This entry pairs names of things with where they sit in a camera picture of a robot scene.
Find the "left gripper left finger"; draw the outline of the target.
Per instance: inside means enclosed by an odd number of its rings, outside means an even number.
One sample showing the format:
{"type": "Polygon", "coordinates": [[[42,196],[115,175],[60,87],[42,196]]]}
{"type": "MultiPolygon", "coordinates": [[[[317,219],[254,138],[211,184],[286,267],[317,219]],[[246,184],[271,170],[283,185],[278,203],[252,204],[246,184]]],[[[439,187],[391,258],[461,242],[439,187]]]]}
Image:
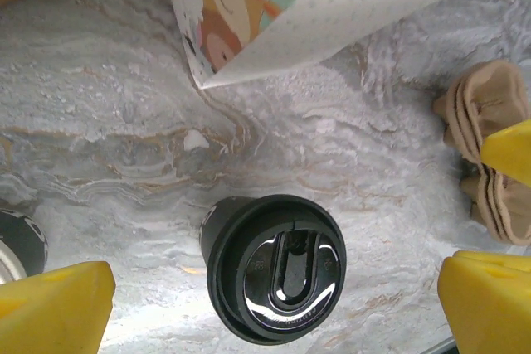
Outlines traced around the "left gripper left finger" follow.
{"type": "Polygon", "coordinates": [[[104,261],[1,286],[2,353],[97,353],[116,289],[104,261]]]}

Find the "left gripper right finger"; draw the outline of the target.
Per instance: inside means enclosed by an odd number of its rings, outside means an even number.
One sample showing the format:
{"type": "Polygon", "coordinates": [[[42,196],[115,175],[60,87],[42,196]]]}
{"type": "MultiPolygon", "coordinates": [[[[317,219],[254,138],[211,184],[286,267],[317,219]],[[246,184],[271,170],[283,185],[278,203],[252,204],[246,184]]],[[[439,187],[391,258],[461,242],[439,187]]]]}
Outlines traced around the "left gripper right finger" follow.
{"type": "Polygon", "coordinates": [[[460,353],[530,352],[530,258],[460,250],[438,296],[460,353]]]}

